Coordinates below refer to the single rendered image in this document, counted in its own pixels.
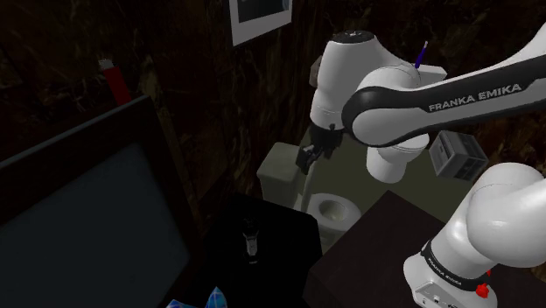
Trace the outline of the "grey box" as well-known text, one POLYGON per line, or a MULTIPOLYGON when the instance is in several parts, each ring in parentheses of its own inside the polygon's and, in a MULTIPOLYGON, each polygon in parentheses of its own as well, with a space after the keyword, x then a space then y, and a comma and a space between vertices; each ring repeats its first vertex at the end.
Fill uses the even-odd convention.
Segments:
POLYGON ((474 136, 441 130, 429 148, 438 177, 474 181, 488 165, 488 158, 474 136))

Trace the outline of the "blue pen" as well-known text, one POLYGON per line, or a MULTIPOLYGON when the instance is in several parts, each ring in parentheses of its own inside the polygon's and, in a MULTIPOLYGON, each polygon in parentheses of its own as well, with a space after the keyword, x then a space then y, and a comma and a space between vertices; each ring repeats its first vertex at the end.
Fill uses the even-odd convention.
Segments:
POLYGON ((414 68, 415 69, 418 69, 422 63, 423 63, 423 59, 424 59, 424 55, 426 53, 426 50, 427 50, 427 46, 428 46, 428 41, 425 41, 424 44, 423 44, 423 47, 420 51, 420 53, 418 54, 417 58, 416 58, 416 61, 414 63, 414 68))

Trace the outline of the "small grey upright object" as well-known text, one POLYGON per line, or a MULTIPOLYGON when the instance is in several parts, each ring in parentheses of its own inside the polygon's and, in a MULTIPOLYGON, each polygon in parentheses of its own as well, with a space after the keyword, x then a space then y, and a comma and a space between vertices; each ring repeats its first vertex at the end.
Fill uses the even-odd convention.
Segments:
POLYGON ((254 218, 244 218, 242 221, 242 235, 245 239, 246 253, 249 264, 258 263, 258 245, 257 236, 259 234, 259 226, 254 218))

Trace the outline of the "pale grey toilet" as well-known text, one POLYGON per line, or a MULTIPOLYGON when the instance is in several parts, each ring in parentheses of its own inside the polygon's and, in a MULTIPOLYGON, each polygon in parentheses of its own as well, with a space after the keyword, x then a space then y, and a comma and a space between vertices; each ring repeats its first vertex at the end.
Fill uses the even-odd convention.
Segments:
POLYGON ((262 197, 274 204, 311 215, 318 223, 320 241, 332 246, 361 217, 349 199, 326 192, 313 192, 317 163, 304 174, 296 165, 299 147, 275 143, 256 172, 262 197))

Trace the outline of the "black cabinet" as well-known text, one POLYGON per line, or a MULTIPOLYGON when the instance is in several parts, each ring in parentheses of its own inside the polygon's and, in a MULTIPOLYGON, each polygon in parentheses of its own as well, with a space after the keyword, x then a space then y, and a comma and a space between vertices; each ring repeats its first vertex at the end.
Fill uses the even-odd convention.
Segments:
POLYGON ((306 279, 323 253, 311 215, 236 194, 206 235, 206 256, 206 282, 224 292, 228 308, 309 308, 306 279), (245 256, 244 218, 259 226, 256 264, 245 256))

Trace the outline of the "blue white patterned object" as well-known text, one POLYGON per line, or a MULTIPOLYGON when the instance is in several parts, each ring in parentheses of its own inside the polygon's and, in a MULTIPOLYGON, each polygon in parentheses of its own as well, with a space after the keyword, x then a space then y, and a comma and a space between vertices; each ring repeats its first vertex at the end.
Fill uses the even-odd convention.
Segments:
POLYGON ((173 299, 165 308, 228 308, 228 301, 224 293, 218 287, 215 287, 203 307, 184 304, 173 299))

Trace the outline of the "large black framed panel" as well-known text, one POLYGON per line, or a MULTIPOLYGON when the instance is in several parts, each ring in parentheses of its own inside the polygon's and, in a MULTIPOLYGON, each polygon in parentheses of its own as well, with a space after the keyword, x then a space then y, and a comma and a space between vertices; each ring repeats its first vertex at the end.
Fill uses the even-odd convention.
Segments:
POLYGON ((0 308, 165 308, 201 256, 148 96, 0 162, 0 308))

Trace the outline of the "white framed wall picture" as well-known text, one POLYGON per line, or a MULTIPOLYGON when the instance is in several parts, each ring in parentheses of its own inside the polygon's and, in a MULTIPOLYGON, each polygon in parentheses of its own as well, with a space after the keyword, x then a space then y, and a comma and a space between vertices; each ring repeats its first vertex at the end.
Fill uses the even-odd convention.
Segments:
POLYGON ((228 0, 233 46, 291 22, 293 0, 228 0))

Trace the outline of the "white angular block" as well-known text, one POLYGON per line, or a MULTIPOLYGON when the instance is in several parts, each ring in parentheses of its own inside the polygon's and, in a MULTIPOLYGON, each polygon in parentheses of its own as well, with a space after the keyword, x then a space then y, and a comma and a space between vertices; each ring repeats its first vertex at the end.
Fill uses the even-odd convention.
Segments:
POLYGON ((417 71, 423 86, 440 82, 447 76, 447 72, 441 66, 421 65, 417 71))

